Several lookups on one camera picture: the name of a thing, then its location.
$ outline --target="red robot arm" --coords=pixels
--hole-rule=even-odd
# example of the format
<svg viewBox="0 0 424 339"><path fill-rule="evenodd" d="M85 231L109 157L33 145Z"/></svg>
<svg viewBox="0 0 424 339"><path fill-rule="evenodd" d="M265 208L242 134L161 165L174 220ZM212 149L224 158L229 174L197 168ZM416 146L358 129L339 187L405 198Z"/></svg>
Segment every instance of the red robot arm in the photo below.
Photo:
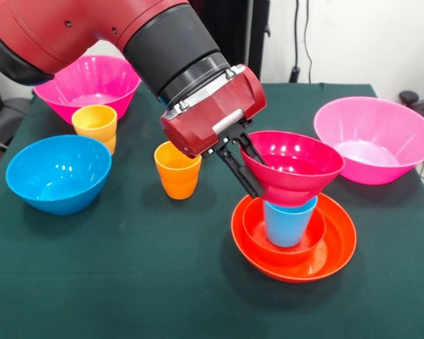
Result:
<svg viewBox="0 0 424 339"><path fill-rule="evenodd" d="M261 185L227 149L262 161L245 128L266 106L249 68L231 67L187 0L0 0L0 71L50 81L98 40L114 44L165 106L167 137L189 157L217 153L251 196Z"/></svg>

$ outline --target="table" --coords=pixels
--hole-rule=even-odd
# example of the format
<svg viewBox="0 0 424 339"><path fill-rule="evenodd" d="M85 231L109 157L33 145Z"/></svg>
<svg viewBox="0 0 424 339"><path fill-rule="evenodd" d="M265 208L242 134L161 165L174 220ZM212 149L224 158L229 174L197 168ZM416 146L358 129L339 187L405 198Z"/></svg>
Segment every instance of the table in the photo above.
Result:
<svg viewBox="0 0 424 339"><path fill-rule="evenodd" d="M312 118L369 85L265 85L252 130L314 135ZM73 133L36 100L0 165L0 338L424 338L424 187L339 177L325 193L351 215L358 248L339 273L290 285L254 269L230 218L244 189L211 157L196 193L171 201L153 151L165 141L161 105L141 86L119 123L107 185L69 217L25 205L4 179L24 146Z"/></svg>

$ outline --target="pink bowl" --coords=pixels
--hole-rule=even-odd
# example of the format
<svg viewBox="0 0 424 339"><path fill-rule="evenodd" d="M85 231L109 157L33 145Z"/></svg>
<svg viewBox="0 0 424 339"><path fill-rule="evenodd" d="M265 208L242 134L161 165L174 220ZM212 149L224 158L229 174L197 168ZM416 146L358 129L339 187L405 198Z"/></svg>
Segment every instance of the pink bowl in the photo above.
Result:
<svg viewBox="0 0 424 339"><path fill-rule="evenodd" d="M72 114L88 105L109 105L121 119L141 79L130 63L116 56L84 55L35 86L35 93L68 124Z"/></svg>
<svg viewBox="0 0 424 339"><path fill-rule="evenodd" d="M344 167L333 148L301 134L260 131L249 135L267 166L242 152L246 166L261 182L262 197L277 206L301 206L330 184Z"/></svg>
<svg viewBox="0 0 424 339"><path fill-rule="evenodd" d="M360 184L388 184L424 161L424 118L395 102L334 100L316 113L314 128L346 159L341 174Z"/></svg>

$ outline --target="white wall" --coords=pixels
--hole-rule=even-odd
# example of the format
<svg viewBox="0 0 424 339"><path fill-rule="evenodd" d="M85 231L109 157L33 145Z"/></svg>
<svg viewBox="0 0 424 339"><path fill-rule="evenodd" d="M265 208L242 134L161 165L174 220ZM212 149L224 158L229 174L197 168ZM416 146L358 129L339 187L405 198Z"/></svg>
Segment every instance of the white wall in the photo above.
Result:
<svg viewBox="0 0 424 339"><path fill-rule="evenodd" d="M305 0L300 0L300 81L307 80L308 60L302 44ZM286 82L294 64L295 0L271 0L271 38L266 39L263 82ZM412 89L424 98L424 0L310 0L308 47L312 81L370 83L380 97L397 100ZM120 56L107 42L88 53ZM31 89L0 74L4 98L30 96Z"/></svg>

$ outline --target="plastic bowl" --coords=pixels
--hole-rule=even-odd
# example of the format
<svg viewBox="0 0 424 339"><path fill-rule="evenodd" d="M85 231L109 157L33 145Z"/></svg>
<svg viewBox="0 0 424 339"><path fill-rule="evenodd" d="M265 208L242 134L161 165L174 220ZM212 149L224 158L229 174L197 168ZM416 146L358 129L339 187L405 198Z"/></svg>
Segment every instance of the plastic bowl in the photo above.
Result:
<svg viewBox="0 0 424 339"><path fill-rule="evenodd" d="M117 56L84 55L54 79L35 86L35 93L68 124L72 114L88 105L108 105L124 116L141 83L131 64Z"/></svg>
<svg viewBox="0 0 424 339"><path fill-rule="evenodd" d="M360 184L388 184L424 161L424 118L395 102L334 100L316 113L314 128L345 157L342 176Z"/></svg>
<svg viewBox="0 0 424 339"><path fill-rule="evenodd" d="M69 215L94 201L111 166L112 156L101 142L85 136L55 136L20 151L6 169L6 182L34 208Z"/></svg>
<svg viewBox="0 0 424 339"><path fill-rule="evenodd" d="M256 198L243 214L244 229L254 253L273 265L296 265L307 260L323 240L326 232L325 218L319 209L314 209L300 243L292 247L279 247L272 244L266 236L263 204L261 198Z"/></svg>
<svg viewBox="0 0 424 339"><path fill-rule="evenodd" d="M264 200L297 207L318 195L344 167L344 159L317 139L297 133L260 131L249 135L267 166L241 150L246 166L261 182Z"/></svg>

